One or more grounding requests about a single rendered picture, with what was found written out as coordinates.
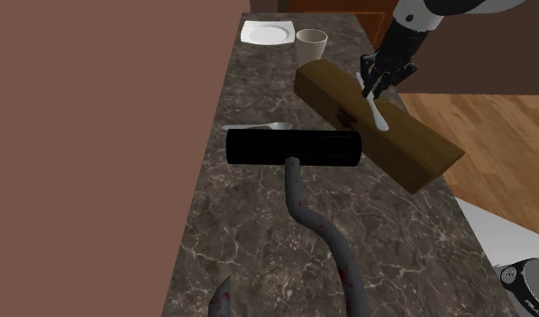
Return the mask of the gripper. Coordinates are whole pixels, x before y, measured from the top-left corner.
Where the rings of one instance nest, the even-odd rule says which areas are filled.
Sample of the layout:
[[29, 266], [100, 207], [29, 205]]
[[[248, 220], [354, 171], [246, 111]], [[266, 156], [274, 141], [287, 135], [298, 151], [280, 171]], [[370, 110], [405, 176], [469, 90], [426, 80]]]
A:
[[361, 55], [361, 78], [364, 85], [374, 87], [380, 78], [373, 91], [374, 99], [417, 71], [411, 61], [427, 35], [428, 31], [415, 31], [393, 20], [376, 53]]

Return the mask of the orange wooden cabinet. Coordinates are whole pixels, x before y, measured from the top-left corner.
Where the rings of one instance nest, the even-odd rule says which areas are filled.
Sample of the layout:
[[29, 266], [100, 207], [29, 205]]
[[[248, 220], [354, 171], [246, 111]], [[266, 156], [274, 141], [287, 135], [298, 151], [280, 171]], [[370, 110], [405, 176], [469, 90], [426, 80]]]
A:
[[288, 0], [292, 13], [355, 14], [372, 46], [377, 49], [388, 30], [398, 0]]

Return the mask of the brown wooden box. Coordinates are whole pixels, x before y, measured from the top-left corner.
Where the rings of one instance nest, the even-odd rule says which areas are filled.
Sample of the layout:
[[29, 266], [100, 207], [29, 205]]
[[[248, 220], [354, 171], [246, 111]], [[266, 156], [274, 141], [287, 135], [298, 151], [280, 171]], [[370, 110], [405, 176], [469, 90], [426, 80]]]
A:
[[320, 59], [296, 72], [294, 92], [336, 130], [357, 131], [362, 153], [410, 194], [441, 176], [464, 150], [385, 98], [375, 101], [388, 124], [380, 131], [356, 76]]

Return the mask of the beige cup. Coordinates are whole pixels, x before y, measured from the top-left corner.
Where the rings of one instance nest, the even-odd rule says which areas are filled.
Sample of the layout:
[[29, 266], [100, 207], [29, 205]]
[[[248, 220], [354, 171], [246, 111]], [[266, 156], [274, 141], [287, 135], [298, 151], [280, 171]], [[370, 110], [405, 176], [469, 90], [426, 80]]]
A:
[[299, 67], [306, 63], [319, 60], [328, 40], [326, 32], [318, 29], [303, 29], [296, 33], [295, 47]]

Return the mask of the white square plate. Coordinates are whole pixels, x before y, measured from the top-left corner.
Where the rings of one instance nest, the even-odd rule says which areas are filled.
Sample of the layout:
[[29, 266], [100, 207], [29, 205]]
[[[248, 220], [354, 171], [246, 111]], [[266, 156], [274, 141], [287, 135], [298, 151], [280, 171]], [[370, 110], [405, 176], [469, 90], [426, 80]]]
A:
[[293, 43], [295, 33], [291, 21], [245, 21], [240, 39], [254, 45], [282, 45]]

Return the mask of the silver metal spoon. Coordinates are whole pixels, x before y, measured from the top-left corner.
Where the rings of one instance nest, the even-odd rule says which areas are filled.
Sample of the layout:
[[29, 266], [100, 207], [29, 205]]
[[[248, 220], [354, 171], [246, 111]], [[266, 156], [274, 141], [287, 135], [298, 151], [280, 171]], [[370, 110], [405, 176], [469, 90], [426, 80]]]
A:
[[221, 129], [223, 129], [224, 131], [257, 128], [269, 128], [271, 130], [289, 130], [292, 128], [292, 124], [288, 122], [271, 122], [261, 124], [229, 124], [221, 127]]

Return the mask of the grey pointed tool red stains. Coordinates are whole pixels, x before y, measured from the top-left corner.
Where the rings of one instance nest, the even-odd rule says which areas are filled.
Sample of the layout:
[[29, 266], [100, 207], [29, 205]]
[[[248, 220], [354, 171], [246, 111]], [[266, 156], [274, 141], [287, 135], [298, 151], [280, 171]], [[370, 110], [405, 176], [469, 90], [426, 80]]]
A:
[[207, 317], [231, 317], [231, 277], [228, 276], [215, 290], [209, 305]]

